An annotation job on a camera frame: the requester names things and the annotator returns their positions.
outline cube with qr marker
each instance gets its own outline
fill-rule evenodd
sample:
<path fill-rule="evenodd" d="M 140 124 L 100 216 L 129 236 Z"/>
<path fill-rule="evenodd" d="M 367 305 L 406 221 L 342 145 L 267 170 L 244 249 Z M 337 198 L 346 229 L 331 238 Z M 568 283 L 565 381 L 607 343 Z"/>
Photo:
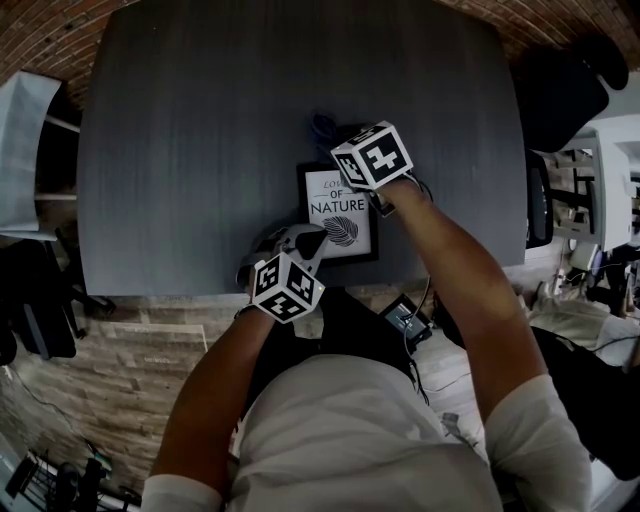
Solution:
<path fill-rule="evenodd" d="M 352 188 L 375 190 L 413 168 L 395 127 L 382 121 L 331 150 Z"/>
<path fill-rule="evenodd" d="M 311 313 L 324 286 L 286 253 L 256 263 L 253 304 L 286 324 Z"/>

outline dark gray table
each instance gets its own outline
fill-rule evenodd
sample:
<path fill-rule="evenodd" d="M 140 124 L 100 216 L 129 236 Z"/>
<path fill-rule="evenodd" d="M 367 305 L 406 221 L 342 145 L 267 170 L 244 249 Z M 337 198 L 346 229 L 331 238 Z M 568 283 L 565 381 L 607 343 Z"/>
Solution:
<path fill-rule="evenodd" d="M 251 240 L 298 207 L 315 108 L 395 124 L 436 203 L 522 263 L 524 150 L 491 27 L 428 0 L 145 0 L 112 16 L 82 123 L 89 293 L 237 291 Z M 426 275 L 398 219 L 379 239 L 379 261 L 320 279 Z"/>

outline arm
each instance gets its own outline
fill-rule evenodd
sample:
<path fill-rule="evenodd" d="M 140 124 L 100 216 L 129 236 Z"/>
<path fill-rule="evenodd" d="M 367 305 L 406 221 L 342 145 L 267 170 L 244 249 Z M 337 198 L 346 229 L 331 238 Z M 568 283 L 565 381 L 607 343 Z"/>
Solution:
<path fill-rule="evenodd" d="M 491 255 L 413 183 L 393 181 L 380 192 L 395 205 L 458 326 L 486 422 L 511 391 L 547 371 L 511 284 Z"/>
<path fill-rule="evenodd" d="M 151 475 L 184 476 L 225 494 L 231 433 L 273 323 L 251 309 L 202 358 L 173 406 Z"/>

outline person's right arm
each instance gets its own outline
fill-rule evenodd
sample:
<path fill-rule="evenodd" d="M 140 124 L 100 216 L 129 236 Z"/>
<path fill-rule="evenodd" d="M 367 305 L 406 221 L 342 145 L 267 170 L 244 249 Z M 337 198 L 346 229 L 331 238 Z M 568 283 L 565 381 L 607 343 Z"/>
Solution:
<path fill-rule="evenodd" d="M 511 284 L 491 255 L 408 180 L 380 190 L 394 204 L 464 340 L 480 414 L 547 372 Z"/>

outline leaf illustration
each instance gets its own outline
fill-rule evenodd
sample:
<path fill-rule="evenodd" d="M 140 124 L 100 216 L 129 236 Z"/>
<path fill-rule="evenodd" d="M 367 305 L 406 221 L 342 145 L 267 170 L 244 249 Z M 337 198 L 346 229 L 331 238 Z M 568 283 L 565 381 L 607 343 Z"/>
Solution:
<path fill-rule="evenodd" d="M 347 217 L 329 217 L 322 221 L 329 240 L 342 247 L 349 247 L 358 238 L 358 225 Z"/>

